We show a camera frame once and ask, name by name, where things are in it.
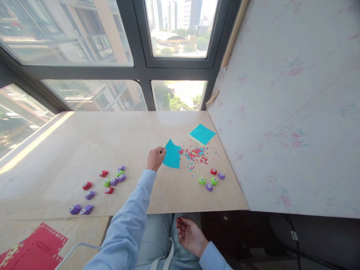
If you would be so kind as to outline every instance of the jeans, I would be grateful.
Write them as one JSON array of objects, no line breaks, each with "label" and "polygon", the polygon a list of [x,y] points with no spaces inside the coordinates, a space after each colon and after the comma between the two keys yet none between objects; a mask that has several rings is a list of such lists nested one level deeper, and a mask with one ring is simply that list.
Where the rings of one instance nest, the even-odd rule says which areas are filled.
[{"label": "jeans", "polygon": [[[199,258],[187,251],[179,243],[176,228],[176,218],[184,216],[192,219],[201,229],[200,213],[178,214],[149,214],[142,239],[136,270],[150,270],[154,260],[161,256],[168,256],[168,239],[172,237],[174,242],[174,256],[171,260],[170,270],[198,269]],[[157,270],[162,270],[165,259],[160,259]]]}]

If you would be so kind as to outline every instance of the light blue sleeve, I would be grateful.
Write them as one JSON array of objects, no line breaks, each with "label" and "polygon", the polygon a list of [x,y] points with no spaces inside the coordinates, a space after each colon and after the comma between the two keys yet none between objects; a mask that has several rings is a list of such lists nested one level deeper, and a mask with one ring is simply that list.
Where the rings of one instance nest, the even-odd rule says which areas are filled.
[{"label": "light blue sleeve", "polygon": [[199,264],[202,270],[232,270],[213,242],[205,248]]},{"label": "light blue sleeve", "polygon": [[112,218],[100,251],[85,265],[84,270],[135,268],[157,175],[148,169],[142,172],[135,190]]}]

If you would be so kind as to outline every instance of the window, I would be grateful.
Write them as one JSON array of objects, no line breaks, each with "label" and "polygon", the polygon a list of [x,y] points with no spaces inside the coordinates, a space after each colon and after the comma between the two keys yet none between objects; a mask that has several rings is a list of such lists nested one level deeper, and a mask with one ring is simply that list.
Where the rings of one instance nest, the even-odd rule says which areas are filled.
[{"label": "window", "polygon": [[199,111],[206,81],[151,81],[158,111]]},{"label": "window", "polygon": [[15,21],[0,23],[0,43],[22,64],[134,66],[112,0],[2,1],[0,17],[14,14]]},{"label": "window", "polygon": [[0,0],[0,86],[54,113],[204,110],[240,2]]},{"label": "window", "polygon": [[42,82],[74,111],[109,111],[119,96],[123,104],[119,106],[121,110],[147,111],[141,87],[135,81],[43,80]]},{"label": "window", "polygon": [[0,89],[0,158],[55,115],[16,84]]},{"label": "window", "polygon": [[100,94],[96,101],[100,105],[102,111],[106,111],[107,108],[110,106],[110,103],[108,102],[104,94]]},{"label": "window", "polygon": [[206,58],[217,0],[146,0],[154,57]]}]

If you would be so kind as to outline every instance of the table surface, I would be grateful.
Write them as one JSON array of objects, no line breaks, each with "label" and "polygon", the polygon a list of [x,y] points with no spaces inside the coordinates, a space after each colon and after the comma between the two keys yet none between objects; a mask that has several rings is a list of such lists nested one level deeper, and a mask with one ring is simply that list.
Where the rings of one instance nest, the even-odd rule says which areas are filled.
[{"label": "table surface", "polygon": [[[184,149],[180,168],[160,167],[149,214],[249,209],[217,134],[205,146],[207,164],[186,157],[201,148],[187,136],[198,124],[215,131],[207,111],[61,113],[0,160],[0,219],[75,218],[68,213],[75,204],[94,205],[91,216],[112,216],[136,187],[149,150],[170,138]],[[127,179],[104,194],[98,173],[107,170],[111,179],[119,165]],[[226,178],[209,192],[198,179],[209,183],[211,168]],[[87,181],[96,192],[89,201],[82,189]]]},{"label": "table surface", "polygon": [[[0,254],[27,238],[40,224],[46,223],[68,238],[59,255],[63,258],[77,243],[99,246],[104,237],[109,217],[83,217],[72,219],[3,220],[0,221]],[[64,262],[61,269],[79,270],[97,253],[80,246]]]}]

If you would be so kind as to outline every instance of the floor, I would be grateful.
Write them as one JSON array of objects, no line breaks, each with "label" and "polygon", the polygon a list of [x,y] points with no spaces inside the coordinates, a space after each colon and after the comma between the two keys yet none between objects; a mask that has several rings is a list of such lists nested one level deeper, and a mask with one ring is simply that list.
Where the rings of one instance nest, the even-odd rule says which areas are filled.
[{"label": "floor", "polygon": [[202,231],[222,254],[236,260],[251,257],[250,248],[263,248],[267,255],[287,256],[274,235],[269,216],[253,211],[219,211],[201,214]]}]

